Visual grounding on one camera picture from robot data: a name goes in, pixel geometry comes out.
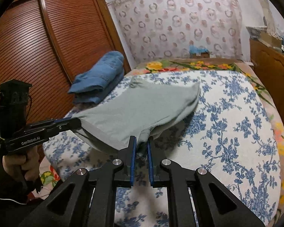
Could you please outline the person's left hand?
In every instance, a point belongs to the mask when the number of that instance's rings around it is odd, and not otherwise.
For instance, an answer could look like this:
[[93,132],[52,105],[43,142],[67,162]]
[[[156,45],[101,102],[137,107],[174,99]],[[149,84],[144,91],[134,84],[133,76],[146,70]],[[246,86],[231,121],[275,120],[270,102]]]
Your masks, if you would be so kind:
[[37,146],[27,150],[25,155],[6,155],[2,158],[2,165],[5,172],[18,180],[25,172],[26,181],[35,181],[39,177],[39,154]]

